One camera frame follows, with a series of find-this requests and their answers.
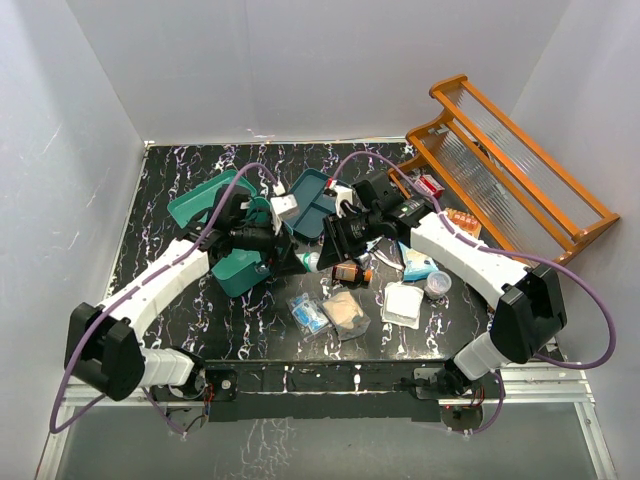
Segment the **white medicine bottle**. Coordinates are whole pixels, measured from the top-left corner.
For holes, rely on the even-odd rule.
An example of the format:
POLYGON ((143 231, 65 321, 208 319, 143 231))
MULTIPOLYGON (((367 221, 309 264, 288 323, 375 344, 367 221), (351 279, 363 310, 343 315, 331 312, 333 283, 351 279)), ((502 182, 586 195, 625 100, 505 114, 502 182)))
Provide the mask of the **white medicine bottle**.
POLYGON ((320 254, 318 252, 305 252, 297 254, 297 258, 303 264, 307 272, 317 273, 320 254))

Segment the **brown medicine bottle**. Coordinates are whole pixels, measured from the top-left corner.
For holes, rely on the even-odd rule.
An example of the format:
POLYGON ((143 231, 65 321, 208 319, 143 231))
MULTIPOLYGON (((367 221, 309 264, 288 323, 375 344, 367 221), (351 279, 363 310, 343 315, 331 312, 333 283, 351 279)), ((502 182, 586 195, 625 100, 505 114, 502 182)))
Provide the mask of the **brown medicine bottle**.
POLYGON ((341 284, 368 285, 373 271, 357 264, 341 263, 332 268, 332 280, 341 284))

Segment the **beige bandage bag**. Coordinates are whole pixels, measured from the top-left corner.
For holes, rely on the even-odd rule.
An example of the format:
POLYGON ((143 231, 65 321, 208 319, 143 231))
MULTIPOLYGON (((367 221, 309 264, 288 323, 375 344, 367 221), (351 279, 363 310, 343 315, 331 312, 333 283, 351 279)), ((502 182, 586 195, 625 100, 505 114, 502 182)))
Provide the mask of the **beige bandage bag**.
POLYGON ((371 322, 350 291, 339 292, 322 301, 321 308, 334 326, 341 342, 363 336, 371 322))

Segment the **blue wet wipes pack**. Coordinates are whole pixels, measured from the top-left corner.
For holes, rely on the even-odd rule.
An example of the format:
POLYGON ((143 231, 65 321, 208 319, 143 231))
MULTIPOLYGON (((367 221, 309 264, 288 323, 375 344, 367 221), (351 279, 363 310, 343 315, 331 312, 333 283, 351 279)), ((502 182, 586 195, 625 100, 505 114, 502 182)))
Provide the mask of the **blue wet wipes pack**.
POLYGON ((403 281, 416 282, 425 280, 431 273, 439 270, 435 261, 426 254, 418 252, 413 248, 409 248, 404 243, 398 243, 399 251, 402 257, 403 281))

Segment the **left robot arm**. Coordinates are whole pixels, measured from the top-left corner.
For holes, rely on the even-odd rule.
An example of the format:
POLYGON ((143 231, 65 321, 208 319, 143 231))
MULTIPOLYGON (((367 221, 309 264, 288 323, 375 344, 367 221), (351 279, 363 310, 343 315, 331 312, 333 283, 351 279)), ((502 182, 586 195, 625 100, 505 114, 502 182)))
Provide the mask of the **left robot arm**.
POLYGON ((255 251, 271 274, 302 274, 304 264, 284 220, 296 214, 291 194, 253 207, 236 188, 197 211, 165 252, 126 287, 97 306, 78 305, 69 323, 65 369, 101 394, 120 401, 138 388, 168 386, 194 399, 206 387, 202 361, 179 347, 143 347, 154 320, 192 283, 235 250, 255 251))

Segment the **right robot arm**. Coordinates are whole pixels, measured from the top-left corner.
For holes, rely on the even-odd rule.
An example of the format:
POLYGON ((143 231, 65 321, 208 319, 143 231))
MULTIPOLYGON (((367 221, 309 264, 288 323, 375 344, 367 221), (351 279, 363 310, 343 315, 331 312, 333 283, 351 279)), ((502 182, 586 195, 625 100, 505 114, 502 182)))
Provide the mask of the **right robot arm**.
POLYGON ((435 209, 424 192, 406 198, 387 176, 373 174, 344 187, 328 180, 325 192, 335 213, 323 219, 324 243, 320 270, 355 260, 379 237, 400 240, 433 258, 470 285, 493 309, 489 330, 467 343, 430 379, 442 395, 466 397, 482 377, 510 363, 525 364, 566 325, 566 312, 557 272, 547 266, 531 268, 516 259, 487 253, 446 215, 435 209))

